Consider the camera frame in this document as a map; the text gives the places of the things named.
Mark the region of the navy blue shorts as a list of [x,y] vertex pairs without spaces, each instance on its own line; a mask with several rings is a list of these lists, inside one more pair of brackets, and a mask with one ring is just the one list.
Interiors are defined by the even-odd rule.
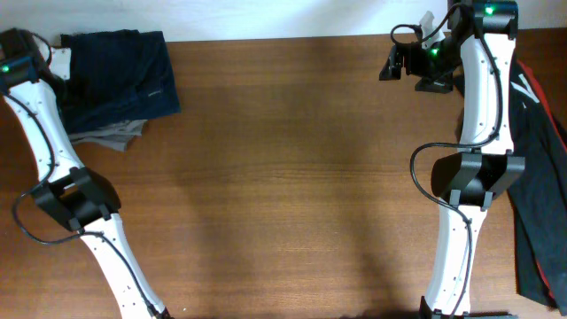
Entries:
[[60,103],[67,133],[181,111],[162,32],[123,29],[60,40],[71,51],[67,95]]

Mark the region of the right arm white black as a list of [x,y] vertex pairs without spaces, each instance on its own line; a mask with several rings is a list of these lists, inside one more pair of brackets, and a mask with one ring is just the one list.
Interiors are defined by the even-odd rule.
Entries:
[[471,318],[470,278],[480,228],[492,203],[525,169],[509,127],[509,77],[516,48],[515,1],[451,1],[441,26],[427,12],[412,26],[416,40],[395,41],[379,78],[419,77],[416,90],[449,93],[463,70],[462,132],[454,153],[437,159],[422,194],[439,206],[433,274],[420,318]]

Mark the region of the black garment with red trim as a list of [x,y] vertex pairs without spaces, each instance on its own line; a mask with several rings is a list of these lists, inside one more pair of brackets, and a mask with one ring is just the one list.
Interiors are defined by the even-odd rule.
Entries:
[[509,123],[525,170],[508,188],[517,292],[566,316],[566,130],[533,71],[513,58]]

